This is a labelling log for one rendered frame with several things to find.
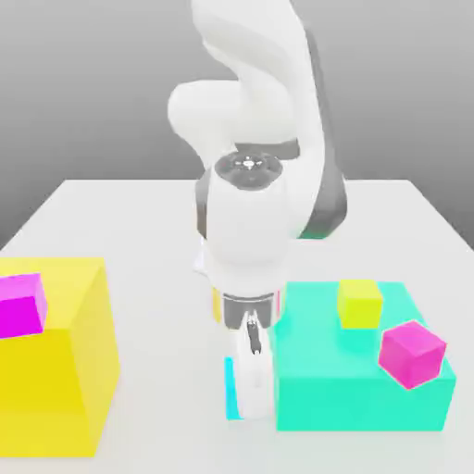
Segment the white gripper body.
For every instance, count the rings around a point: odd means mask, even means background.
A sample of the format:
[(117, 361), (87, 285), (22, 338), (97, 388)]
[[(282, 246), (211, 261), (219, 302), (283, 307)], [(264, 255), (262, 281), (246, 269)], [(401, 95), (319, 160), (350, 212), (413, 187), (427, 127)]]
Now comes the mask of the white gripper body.
[(237, 405), (243, 419), (271, 418), (274, 411), (273, 357), (268, 333), (242, 326), (234, 339)]

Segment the small cyan cube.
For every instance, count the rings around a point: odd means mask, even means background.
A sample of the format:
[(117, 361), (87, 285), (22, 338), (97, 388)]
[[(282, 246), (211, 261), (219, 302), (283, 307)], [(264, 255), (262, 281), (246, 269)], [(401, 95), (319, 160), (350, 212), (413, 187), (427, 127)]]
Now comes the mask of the small cyan cube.
[(233, 371), (233, 360), (231, 357), (224, 358), (224, 382), (225, 382), (225, 410), (227, 420), (239, 420), (240, 416), (237, 404), (237, 392)]

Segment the small yellow-green cube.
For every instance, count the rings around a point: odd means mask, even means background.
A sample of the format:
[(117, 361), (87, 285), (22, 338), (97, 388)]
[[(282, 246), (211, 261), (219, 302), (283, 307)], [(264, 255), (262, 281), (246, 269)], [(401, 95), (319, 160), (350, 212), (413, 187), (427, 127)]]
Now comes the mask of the small yellow-green cube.
[(380, 325), (383, 296), (373, 280), (341, 280), (337, 311), (347, 330), (375, 330)]

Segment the small magenta cube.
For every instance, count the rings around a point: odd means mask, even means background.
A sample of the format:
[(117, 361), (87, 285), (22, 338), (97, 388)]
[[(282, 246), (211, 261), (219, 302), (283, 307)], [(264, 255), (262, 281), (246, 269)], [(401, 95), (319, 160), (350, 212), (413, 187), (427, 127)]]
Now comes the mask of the small magenta cube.
[(378, 363), (406, 390), (436, 379), (447, 343), (416, 320), (385, 330)]
[(0, 339), (42, 333), (47, 310), (40, 273), (0, 277)]

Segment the large turquoise box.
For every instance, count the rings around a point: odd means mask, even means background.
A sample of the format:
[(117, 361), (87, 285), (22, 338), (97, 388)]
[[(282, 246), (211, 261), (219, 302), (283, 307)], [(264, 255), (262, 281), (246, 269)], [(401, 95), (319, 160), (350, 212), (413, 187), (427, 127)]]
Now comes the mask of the large turquoise box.
[(381, 281), (376, 330), (345, 330), (335, 281), (294, 281), (271, 336), (278, 430), (439, 431), (455, 390), (444, 360), (440, 374), (410, 390), (378, 363), (381, 335), (425, 321), (401, 282)]

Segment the large yellow box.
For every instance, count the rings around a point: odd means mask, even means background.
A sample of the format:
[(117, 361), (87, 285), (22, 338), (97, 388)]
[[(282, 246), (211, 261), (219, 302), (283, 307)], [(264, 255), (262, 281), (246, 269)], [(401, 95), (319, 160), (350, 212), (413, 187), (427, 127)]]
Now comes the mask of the large yellow box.
[(0, 456), (92, 457), (119, 380), (106, 265), (0, 257), (0, 277), (40, 273), (44, 331), (0, 339)]

